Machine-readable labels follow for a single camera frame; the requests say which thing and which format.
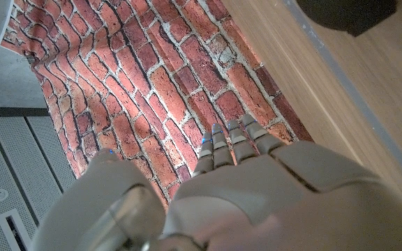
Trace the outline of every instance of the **robotic hand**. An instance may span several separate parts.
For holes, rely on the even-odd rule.
[[[167,215],[109,149],[51,208],[32,250],[402,250],[402,200],[375,174],[310,142],[285,146],[254,118],[204,134]]]

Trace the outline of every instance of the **robot finger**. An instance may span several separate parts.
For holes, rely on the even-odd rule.
[[[198,163],[196,164],[195,171],[193,172],[193,177],[205,174],[214,169],[214,144],[212,143],[212,134],[210,132],[206,132],[202,136],[202,145],[200,157],[198,159]]]
[[[234,160],[230,155],[228,143],[224,137],[223,129],[218,123],[212,125],[212,141],[214,143],[214,169],[233,165]]]
[[[277,147],[284,145],[281,140],[268,133],[251,115],[245,114],[242,123],[261,155],[268,154]]]
[[[255,157],[257,154],[248,139],[244,136],[244,131],[239,127],[238,122],[231,120],[228,122],[227,127],[237,164],[248,158]]]

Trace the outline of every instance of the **wooden surface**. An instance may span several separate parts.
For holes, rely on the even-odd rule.
[[[314,140],[376,172],[402,196],[402,166],[283,1],[223,3]],[[308,23],[402,151],[402,2],[356,38]]]

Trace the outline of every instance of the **wood panel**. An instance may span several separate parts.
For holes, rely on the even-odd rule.
[[[223,3],[314,140],[378,173],[402,196],[402,166],[372,129],[361,105],[349,96],[328,59],[311,42],[303,30],[307,27],[299,25],[282,1]],[[381,25],[386,30],[370,30],[371,35],[357,38],[313,27],[323,40],[321,46],[328,47],[352,83],[358,82],[356,89],[388,133],[395,134],[393,138],[402,150],[402,115],[398,115],[402,113],[402,94],[398,95],[402,93],[402,43],[397,36],[383,33],[389,24]],[[390,54],[395,46],[396,51]]]

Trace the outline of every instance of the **brick wall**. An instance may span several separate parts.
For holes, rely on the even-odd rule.
[[[213,123],[311,140],[220,0],[15,0],[1,45],[32,61],[76,176],[110,147],[165,204]]]

